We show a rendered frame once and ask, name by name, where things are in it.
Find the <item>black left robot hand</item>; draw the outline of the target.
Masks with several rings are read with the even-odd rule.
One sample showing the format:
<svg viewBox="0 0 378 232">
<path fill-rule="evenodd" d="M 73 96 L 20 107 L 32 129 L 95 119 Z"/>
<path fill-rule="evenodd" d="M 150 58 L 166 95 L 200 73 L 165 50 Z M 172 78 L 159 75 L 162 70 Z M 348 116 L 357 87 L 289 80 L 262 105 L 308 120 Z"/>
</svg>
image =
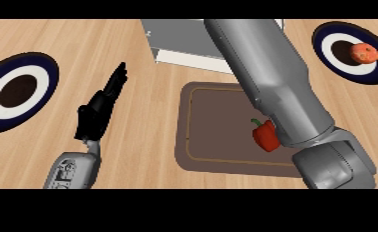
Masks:
<svg viewBox="0 0 378 232">
<path fill-rule="evenodd" d="M 126 82 L 126 63 L 122 62 L 110 77 L 106 88 L 95 93 L 89 103 L 79 107 L 76 139 L 98 141 L 103 138 L 111 120 L 116 101 Z"/>
</svg>

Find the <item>brown tray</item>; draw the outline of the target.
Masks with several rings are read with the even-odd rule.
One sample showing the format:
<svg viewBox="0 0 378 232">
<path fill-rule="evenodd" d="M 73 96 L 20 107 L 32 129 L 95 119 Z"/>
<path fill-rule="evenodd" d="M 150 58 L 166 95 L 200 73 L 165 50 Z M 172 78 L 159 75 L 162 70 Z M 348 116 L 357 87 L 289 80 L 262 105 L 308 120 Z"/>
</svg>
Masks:
<svg viewBox="0 0 378 232">
<path fill-rule="evenodd" d="M 267 152 L 253 130 L 268 117 L 236 83 L 191 82 L 181 92 L 175 156 L 188 171 L 300 178 L 298 149 Z"/>
</svg>

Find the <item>navy and white plate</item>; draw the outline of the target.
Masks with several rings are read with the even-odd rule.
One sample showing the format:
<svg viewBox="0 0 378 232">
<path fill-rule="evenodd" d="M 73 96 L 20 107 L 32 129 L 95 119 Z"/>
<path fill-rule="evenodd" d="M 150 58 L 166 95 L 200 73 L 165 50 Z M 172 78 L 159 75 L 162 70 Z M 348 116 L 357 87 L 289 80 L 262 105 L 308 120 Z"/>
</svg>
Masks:
<svg viewBox="0 0 378 232">
<path fill-rule="evenodd" d="M 0 61 L 0 132 L 20 126 L 45 107 L 60 82 L 60 66 L 45 53 Z"/>
<path fill-rule="evenodd" d="M 378 61 L 361 64 L 352 58 L 351 49 L 361 43 L 378 50 L 378 35 L 354 23 L 331 21 L 314 31 L 314 50 L 330 70 L 355 83 L 378 85 Z"/>
</svg>

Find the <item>grey and white box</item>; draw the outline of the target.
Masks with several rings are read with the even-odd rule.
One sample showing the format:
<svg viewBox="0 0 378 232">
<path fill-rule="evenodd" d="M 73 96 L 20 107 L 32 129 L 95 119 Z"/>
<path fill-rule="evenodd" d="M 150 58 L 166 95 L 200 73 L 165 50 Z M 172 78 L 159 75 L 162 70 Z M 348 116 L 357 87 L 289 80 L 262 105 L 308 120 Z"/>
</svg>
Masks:
<svg viewBox="0 0 378 232">
<path fill-rule="evenodd" d="M 142 26 L 157 63 L 233 74 L 203 19 L 144 19 Z"/>
</svg>

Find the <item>red bell pepper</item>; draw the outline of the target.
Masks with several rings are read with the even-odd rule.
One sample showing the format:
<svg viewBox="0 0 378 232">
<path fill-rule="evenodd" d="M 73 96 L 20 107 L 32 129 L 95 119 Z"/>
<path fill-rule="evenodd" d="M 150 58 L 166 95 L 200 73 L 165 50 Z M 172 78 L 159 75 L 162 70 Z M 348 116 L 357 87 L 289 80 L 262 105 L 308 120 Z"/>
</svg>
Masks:
<svg viewBox="0 0 378 232">
<path fill-rule="evenodd" d="M 262 123 L 256 118 L 252 119 L 252 122 L 258 125 L 253 130 L 255 141 L 267 152 L 272 152 L 281 146 L 274 123 L 271 120 Z"/>
</svg>

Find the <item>orange fruit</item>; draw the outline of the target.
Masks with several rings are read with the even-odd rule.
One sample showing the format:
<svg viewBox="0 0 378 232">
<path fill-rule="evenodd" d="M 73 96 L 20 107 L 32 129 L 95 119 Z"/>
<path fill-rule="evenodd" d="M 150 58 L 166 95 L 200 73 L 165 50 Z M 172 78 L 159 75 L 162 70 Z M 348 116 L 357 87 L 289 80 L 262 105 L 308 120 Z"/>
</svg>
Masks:
<svg viewBox="0 0 378 232">
<path fill-rule="evenodd" d="M 351 47 L 352 59 L 361 64 L 371 64 L 378 60 L 378 50 L 368 43 L 358 43 Z"/>
</svg>

